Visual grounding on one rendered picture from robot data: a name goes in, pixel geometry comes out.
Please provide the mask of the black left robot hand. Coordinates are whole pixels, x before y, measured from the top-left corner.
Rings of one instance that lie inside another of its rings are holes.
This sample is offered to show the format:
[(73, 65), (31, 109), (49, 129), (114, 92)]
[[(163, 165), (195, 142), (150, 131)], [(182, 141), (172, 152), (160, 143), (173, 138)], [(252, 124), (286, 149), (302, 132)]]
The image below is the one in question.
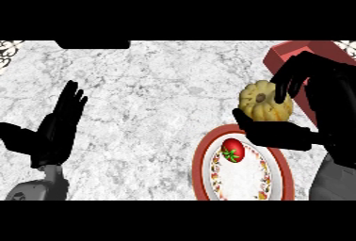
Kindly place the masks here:
[(79, 83), (70, 80), (60, 95), (54, 112), (45, 117), (37, 131), (0, 122), (0, 140), (9, 151), (31, 156), (31, 168), (61, 165), (73, 151), (77, 125), (88, 97)]

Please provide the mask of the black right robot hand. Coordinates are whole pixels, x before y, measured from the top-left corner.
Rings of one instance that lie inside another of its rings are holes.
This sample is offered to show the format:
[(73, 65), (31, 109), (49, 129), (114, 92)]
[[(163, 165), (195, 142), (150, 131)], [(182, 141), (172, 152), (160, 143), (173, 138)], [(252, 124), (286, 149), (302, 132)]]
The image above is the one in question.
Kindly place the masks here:
[(334, 162), (356, 169), (356, 66), (302, 52), (284, 63), (272, 82), (278, 102), (306, 91), (320, 130), (312, 132), (287, 121), (255, 121), (241, 109), (234, 109), (250, 142), (296, 151), (320, 144)]

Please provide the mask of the yellow squash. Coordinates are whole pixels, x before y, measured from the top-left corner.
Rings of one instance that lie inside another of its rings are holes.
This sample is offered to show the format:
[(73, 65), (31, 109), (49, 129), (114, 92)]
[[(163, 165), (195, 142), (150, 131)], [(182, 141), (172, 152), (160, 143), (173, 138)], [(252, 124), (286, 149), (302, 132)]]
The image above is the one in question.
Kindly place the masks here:
[(275, 102), (275, 83), (259, 80), (240, 93), (238, 108), (255, 121), (287, 121), (294, 112), (290, 96), (281, 104)]

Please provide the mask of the red-brown cardboard box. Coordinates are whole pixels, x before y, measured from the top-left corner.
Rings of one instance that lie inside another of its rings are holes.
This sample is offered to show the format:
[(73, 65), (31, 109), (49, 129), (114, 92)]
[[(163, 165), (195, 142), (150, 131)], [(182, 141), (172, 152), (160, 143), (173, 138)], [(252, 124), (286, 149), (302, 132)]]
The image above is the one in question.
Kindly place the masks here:
[(331, 40), (290, 40), (263, 60), (274, 73), (275, 102), (286, 96), (314, 113), (318, 128), (356, 128), (356, 61)]

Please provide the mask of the red-rimmed white patterned plate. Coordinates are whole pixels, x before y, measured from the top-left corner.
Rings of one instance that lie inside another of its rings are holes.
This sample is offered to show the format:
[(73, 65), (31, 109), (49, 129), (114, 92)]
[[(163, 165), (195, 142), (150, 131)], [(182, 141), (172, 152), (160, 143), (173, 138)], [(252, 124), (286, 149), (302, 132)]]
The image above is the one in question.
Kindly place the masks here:
[[(229, 161), (228, 140), (243, 144), (244, 158)], [(203, 201), (293, 201), (294, 178), (277, 148), (256, 146), (237, 124), (213, 129), (203, 138), (192, 160), (192, 184)]]

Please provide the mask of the red tomato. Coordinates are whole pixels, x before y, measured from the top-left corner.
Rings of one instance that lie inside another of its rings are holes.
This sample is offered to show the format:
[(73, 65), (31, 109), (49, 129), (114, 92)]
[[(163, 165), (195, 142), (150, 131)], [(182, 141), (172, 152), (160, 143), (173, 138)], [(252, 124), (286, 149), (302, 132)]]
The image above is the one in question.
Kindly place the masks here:
[(225, 159), (232, 163), (240, 163), (246, 157), (246, 148), (237, 138), (228, 138), (222, 144)]

